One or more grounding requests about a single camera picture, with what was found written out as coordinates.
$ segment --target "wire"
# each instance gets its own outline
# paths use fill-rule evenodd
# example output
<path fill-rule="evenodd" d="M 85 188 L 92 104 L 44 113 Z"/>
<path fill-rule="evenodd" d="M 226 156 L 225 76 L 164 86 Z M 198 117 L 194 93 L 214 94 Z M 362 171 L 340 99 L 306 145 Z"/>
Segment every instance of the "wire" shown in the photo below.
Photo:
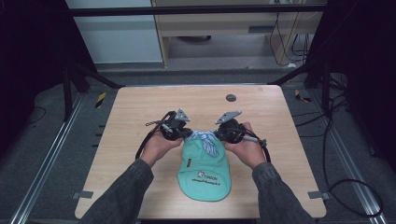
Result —
<path fill-rule="evenodd" d="M 334 102 L 335 102 L 335 99 L 332 101 L 331 109 L 329 110 L 331 113 L 333 112 L 333 109 L 334 109 Z M 378 215 L 380 215 L 382 213 L 382 211 L 384 209 L 384 203 L 383 203 L 381 197 L 379 196 L 379 194 L 372 187 L 370 187 L 368 184 L 366 184 L 366 183 L 364 183 L 364 182 L 362 182 L 360 180 L 357 180 L 357 179 L 350 179 L 349 178 L 349 179 L 339 180 L 336 183 L 334 183 L 333 185 L 330 185 L 329 178 L 328 178 L 327 171 L 326 171 L 326 140 L 327 140 L 327 134 L 328 134 L 329 130 L 331 129 L 331 127 L 332 127 L 332 115 L 329 116 L 329 121 L 328 121 L 328 124 L 326 126 L 326 130 L 324 132 L 323 142 L 322 142 L 323 143 L 322 144 L 322 169 L 323 169 L 323 175 L 324 175 L 324 179 L 325 179 L 326 186 L 327 186 L 327 189 L 328 189 L 329 193 L 334 197 L 334 199 L 337 202 L 339 202 L 341 205 L 343 205 L 345 207 L 345 209 L 349 210 L 350 212 L 352 212 L 352 213 L 354 213 L 354 214 L 356 214 L 356 215 L 358 215 L 360 217 L 377 217 Z M 340 185 L 342 183 L 345 183 L 345 182 L 354 182 L 354 183 L 358 183 L 358 184 L 361 184 L 361 185 L 369 188 L 371 190 L 371 192 L 374 194 L 374 196 L 379 200 L 378 212 L 376 212 L 375 214 L 365 214 L 365 213 L 359 212 L 359 211 L 351 208 L 350 206 L 346 205 L 343 201 L 341 201 L 334 194 L 333 190 L 335 189 L 335 187 L 337 187 L 338 185 Z"/>
<path fill-rule="evenodd" d="M 298 114 L 298 115 L 292 115 L 292 117 L 300 117 L 300 116 L 304 116 L 304 115 L 310 115 L 310 114 L 317 114 L 319 112 L 308 112 L 308 113 L 303 113 L 303 114 Z"/>
<path fill-rule="evenodd" d="M 318 134 L 318 135 L 299 135 L 299 137 L 301 137 L 301 138 L 303 138 L 303 137 L 309 138 L 309 137 L 321 137 L 323 135 L 324 135 L 324 133 L 323 134 Z"/>
<path fill-rule="evenodd" d="M 43 113 L 43 115 L 41 115 L 40 118 L 38 118 L 38 119 L 36 119 L 36 120 L 33 120 L 33 121 L 30 121 L 30 122 L 27 122 L 27 123 L 26 123 L 27 125 L 29 125 L 29 124 L 34 124 L 34 123 L 38 122 L 39 120 L 43 119 L 44 116 L 46 116 L 46 114 L 47 114 L 47 110 L 46 110 L 44 107 L 35 106 L 35 108 L 42 109 L 42 110 L 44 111 L 44 113 Z"/>
<path fill-rule="evenodd" d="M 342 96 L 342 95 L 344 95 L 344 94 L 338 95 L 338 96 L 335 97 L 332 101 L 334 102 L 336 98 L 338 98 L 338 97 L 340 97 L 340 96 Z M 303 123 L 300 123 L 300 124 L 296 124 L 295 126 L 296 126 L 296 127 L 300 127 L 300 126 L 303 126 L 303 125 L 308 124 L 308 123 L 310 123 L 310 122 L 313 122 L 313 121 L 315 121 L 315 120 L 317 120 L 317 119 L 320 119 L 320 118 L 322 118 L 322 117 L 324 117 L 324 116 L 327 116 L 327 115 L 329 115 L 329 112 L 332 112 L 332 111 L 335 110 L 336 108 L 338 108 L 338 107 L 340 107 L 340 106 L 342 106 L 342 105 L 345 105 L 346 102 L 347 102 L 347 100 L 344 100 L 344 101 L 338 103 L 335 107 L 329 109 L 329 111 L 328 111 L 327 113 L 325 112 L 324 114 L 321 114 L 321 115 L 317 116 L 316 118 L 310 119 L 310 120 L 308 120 L 308 121 L 306 121 L 306 122 L 303 122 Z"/>
<path fill-rule="evenodd" d="M 258 140 L 257 144 L 259 144 L 262 147 L 262 151 L 264 152 L 265 159 L 267 159 L 268 162 L 271 162 L 271 157 L 270 153 L 268 151 L 268 148 L 266 147 L 266 142 L 265 140 L 261 140 L 259 136 L 257 136 L 253 131 L 249 129 L 245 130 L 240 130 L 240 129 L 226 129 L 227 131 L 233 131 L 233 132 L 239 132 L 239 133 L 244 133 L 247 135 L 250 135 L 251 137 L 254 137 Z"/>
<path fill-rule="evenodd" d="M 278 34 L 279 34 L 280 43 L 282 44 L 282 48 L 283 48 L 283 53 L 285 54 L 285 56 L 286 56 L 292 63 L 297 63 L 297 62 L 299 62 L 300 60 L 291 59 L 291 58 L 288 56 L 287 52 L 286 52 L 286 47 L 285 47 L 285 44 L 283 43 L 283 39 L 282 39 L 282 36 L 281 36 L 281 34 L 280 34 L 279 23 L 278 23 L 278 21 L 279 21 L 279 12 L 276 13 L 276 21 L 275 21 L 274 29 L 273 29 L 273 31 L 272 31 L 272 33 L 271 33 L 271 35 L 270 35 L 270 46 L 271 46 L 271 51 L 273 52 L 273 54 L 274 54 L 274 56 L 275 56 L 276 54 L 275 54 L 274 48 L 273 48 L 273 46 L 272 46 L 272 37 L 273 37 L 273 34 L 274 34 L 275 29 L 277 28 L 277 32 L 278 32 Z M 282 64 L 282 63 L 278 62 L 276 57 L 275 57 L 275 61 L 276 61 L 276 63 L 277 63 L 278 65 L 280 65 L 280 66 L 285 66 L 285 65 L 287 65 L 287 64 Z"/>

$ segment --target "wooden table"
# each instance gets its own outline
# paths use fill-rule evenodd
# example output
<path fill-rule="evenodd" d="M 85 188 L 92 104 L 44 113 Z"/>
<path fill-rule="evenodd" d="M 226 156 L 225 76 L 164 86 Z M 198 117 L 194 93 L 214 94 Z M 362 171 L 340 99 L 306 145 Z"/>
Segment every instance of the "wooden table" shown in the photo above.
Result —
<path fill-rule="evenodd" d="M 235 102 L 226 95 L 234 94 Z M 321 199 L 309 199 L 318 190 L 282 90 L 278 86 L 173 86 L 128 87 L 119 90 L 105 132 L 84 186 L 91 199 L 80 198 L 80 218 L 113 181 L 134 161 L 147 133 L 146 123 L 161 119 L 168 111 L 183 108 L 191 118 L 186 127 L 215 130 L 225 111 L 241 110 L 239 122 L 249 121 L 254 132 L 267 140 L 271 159 L 303 208 L 312 217 L 324 217 Z M 220 202 L 188 198 L 177 182 L 181 147 L 172 149 L 152 168 L 154 180 L 146 192 L 139 218 L 258 218 L 258 191 L 251 170 L 227 151 L 232 176 L 230 194 Z"/>

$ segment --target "gray floor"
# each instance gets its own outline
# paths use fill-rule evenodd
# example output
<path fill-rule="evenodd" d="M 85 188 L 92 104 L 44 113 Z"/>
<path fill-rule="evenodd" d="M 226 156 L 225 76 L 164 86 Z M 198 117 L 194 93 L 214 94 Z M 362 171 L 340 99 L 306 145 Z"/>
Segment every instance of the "gray floor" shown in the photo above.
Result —
<path fill-rule="evenodd" d="M 265 38 L 259 35 L 212 36 L 212 39 L 206 42 L 174 38 L 170 57 L 166 68 L 139 69 L 122 73 L 106 71 L 102 75 L 120 84 L 131 86 L 264 84 L 286 75 L 292 69 L 276 64 Z M 74 223 L 77 221 L 74 216 L 77 200 L 72 199 L 72 195 L 83 188 L 95 150 L 100 142 L 100 133 L 103 132 L 103 125 L 106 125 L 117 94 L 117 90 L 112 90 L 93 79 L 88 78 L 88 80 L 92 87 L 88 93 L 82 95 L 81 109 L 36 199 L 27 223 Z M 316 99 L 317 92 L 320 91 L 320 87 L 305 90 L 302 80 L 304 80 L 304 75 L 282 86 L 293 116 L 313 113 L 293 117 L 296 124 L 315 118 L 320 112 L 315 102 L 308 103 L 296 99 L 295 90 L 300 90 L 303 97 L 311 99 Z M 104 103 L 100 108 L 95 108 L 98 95 L 104 91 L 106 92 Z M 332 96 L 340 93 L 340 91 L 333 90 Z M 74 99 L 79 96 L 81 96 L 80 93 L 74 92 Z M 17 210 L 61 128 L 64 116 L 62 86 L 55 86 L 37 95 L 36 106 L 29 120 L 32 123 L 27 124 L 21 131 L 18 141 L 13 145 L 13 154 L 5 161 L 0 171 L 0 220 L 2 220 L 0 223 L 8 223 Z M 324 119 L 318 119 L 297 128 L 319 189 L 323 191 L 327 189 L 322 171 L 323 137 L 312 136 L 321 135 L 325 130 L 325 125 Z M 385 160 L 370 155 L 369 146 L 359 125 L 348 112 L 347 105 L 334 111 L 333 129 L 341 136 L 348 154 L 354 161 L 355 167 L 361 172 L 363 179 L 381 195 L 385 204 L 383 214 L 388 223 L 396 223 L 396 199 L 393 197 L 396 189 L 396 174 L 390 170 Z M 328 137 L 325 148 L 326 170 L 330 183 L 347 178 L 348 172 L 343 161 L 340 160 L 337 145 L 331 137 Z M 337 188 L 336 194 L 350 206 L 364 211 L 355 188 L 350 184 Z M 326 208 L 326 217 L 320 219 L 318 223 L 374 223 L 373 220 L 347 211 L 335 199 L 327 201 Z M 254 220 L 224 220 L 223 222 L 252 223 Z M 175 222 L 171 220 L 166 223 L 219 223 L 219 221 Z"/>

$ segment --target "sleeve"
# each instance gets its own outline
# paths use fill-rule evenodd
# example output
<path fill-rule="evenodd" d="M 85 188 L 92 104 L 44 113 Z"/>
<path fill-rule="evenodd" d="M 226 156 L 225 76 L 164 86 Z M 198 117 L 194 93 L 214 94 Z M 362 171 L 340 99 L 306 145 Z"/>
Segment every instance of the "sleeve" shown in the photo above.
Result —
<path fill-rule="evenodd" d="M 252 175 L 259 190 L 261 223 L 315 223 L 272 163 L 257 165 Z"/>
<path fill-rule="evenodd" d="M 79 223 L 134 223 L 153 178 L 151 169 L 144 161 L 134 161 L 93 203 Z"/>

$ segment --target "black stand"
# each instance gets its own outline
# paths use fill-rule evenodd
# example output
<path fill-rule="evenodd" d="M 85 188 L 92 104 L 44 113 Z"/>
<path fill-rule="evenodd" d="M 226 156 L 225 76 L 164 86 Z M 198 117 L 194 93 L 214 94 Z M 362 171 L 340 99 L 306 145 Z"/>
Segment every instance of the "black stand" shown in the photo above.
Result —
<path fill-rule="evenodd" d="M 87 80 L 84 78 L 84 75 L 95 78 L 96 80 L 104 83 L 110 88 L 119 89 L 124 87 L 123 85 L 119 85 L 114 83 L 104 77 L 101 77 L 99 74 L 91 71 L 88 68 L 80 64 L 71 64 L 66 66 L 63 70 L 63 80 L 64 80 L 64 121 L 68 120 L 73 108 L 72 108 L 72 91 L 70 83 L 76 86 L 78 92 L 87 92 L 90 89 L 90 85 Z"/>

